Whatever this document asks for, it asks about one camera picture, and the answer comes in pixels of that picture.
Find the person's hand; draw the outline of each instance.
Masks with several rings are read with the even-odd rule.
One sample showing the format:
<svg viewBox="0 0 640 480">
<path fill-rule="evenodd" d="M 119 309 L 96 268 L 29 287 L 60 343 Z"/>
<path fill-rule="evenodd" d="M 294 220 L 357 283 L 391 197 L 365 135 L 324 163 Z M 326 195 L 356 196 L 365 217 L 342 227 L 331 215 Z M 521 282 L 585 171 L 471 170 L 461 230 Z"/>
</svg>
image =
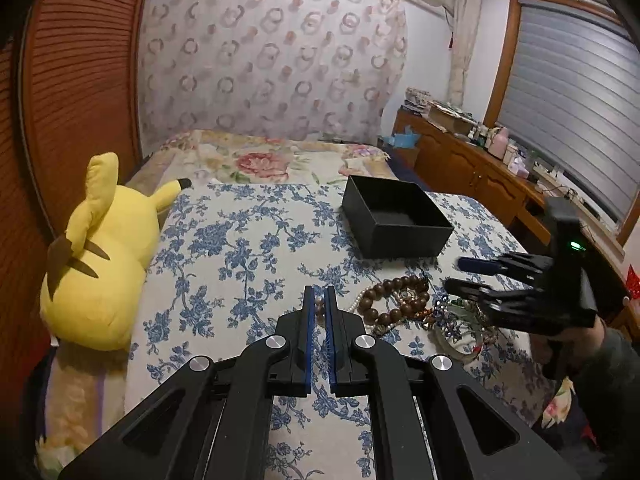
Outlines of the person's hand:
<svg viewBox="0 0 640 480">
<path fill-rule="evenodd" d="M 552 351 L 548 344 L 549 341 L 572 342 L 574 351 L 568 364 L 573 370 L 579 370 L 582 364 L 600 349 L 604 340 L 604 333 L 604 322 L 596 316 L 596 321 L 592 328 L 567 328 L 552 337 L 530 334 L 531 355 L 534 361 L 545 365 L 551 361 L 552 356 Z"/>
</svg>

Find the window blind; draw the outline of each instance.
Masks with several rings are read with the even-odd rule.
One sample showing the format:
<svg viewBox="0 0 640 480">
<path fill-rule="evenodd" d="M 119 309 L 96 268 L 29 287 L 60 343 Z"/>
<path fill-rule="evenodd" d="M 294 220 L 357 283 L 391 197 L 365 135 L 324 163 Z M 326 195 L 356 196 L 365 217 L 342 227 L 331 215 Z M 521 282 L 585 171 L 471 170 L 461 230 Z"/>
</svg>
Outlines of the window blind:
<svg viewBox="0 0 640 480">
<path fill-rule="evenodd" d="M 640 182 L 640 55 L 588 12 L 519 0 L 518 44 L 498 122 L 624 218 Z"/>
</svg>

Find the black box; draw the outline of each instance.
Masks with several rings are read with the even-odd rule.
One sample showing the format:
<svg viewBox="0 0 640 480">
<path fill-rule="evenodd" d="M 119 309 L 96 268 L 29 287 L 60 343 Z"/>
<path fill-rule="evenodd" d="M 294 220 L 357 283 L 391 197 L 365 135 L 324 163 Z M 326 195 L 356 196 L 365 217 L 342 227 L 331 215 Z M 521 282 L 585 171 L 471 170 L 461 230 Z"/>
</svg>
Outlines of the black box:
<svg viewBox="0 0 640 480">
<path fill-rule="evenodd" d="M 453 231 L 413 182 L 351 175 L 342 208 L 365 258 L 438 256 Z"/>
</svg>

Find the pikachu plush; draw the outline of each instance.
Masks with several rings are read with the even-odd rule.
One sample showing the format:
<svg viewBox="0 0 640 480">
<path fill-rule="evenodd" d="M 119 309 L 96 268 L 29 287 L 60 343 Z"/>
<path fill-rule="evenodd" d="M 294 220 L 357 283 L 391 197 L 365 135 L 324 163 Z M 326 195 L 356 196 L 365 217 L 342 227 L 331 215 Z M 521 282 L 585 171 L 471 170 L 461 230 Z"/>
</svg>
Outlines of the pikachu plush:
<svg viewBox="0 0 640 480">
<path fill-rule="evenodd" d="M 191 186 L 188 178 L 152 196 L 118 186 L 118 156 L 92 157 L 85 199 L 49 247 L 40 315 L 57 338 L 101 351 L 128 348 L 146 268 L 154 256 L 158 213 Z"/>
</svg>

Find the white wall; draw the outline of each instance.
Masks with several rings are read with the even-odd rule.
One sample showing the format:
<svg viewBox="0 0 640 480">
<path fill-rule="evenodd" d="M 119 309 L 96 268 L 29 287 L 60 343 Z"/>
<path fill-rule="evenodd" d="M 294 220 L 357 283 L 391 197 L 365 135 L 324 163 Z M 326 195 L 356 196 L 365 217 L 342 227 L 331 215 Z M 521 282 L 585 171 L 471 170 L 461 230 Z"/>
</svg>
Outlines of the white wall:
<svg viewBox="0 0 640 480">
<path fill-rule="evenodd" d="M 508 16 L 509 0 L 482 0 L 476 46 L 466 74 L 462 105 L 477 121 L 484 119 L 494 90 Z"/>
<path fill-rule="evenodd" d="M 404 102 L 404 90 L 415 86 L 427 90 L 436 99 L 444 99 L 449 81 L 450 29 L 440 8 L 425 10 L 409 1 L 404 2 L 408 29 L 407 60 L 396 92 L 389 99 L 382 115 L 382 133 L 391 133 L 398 107 Z"/>
</svg>

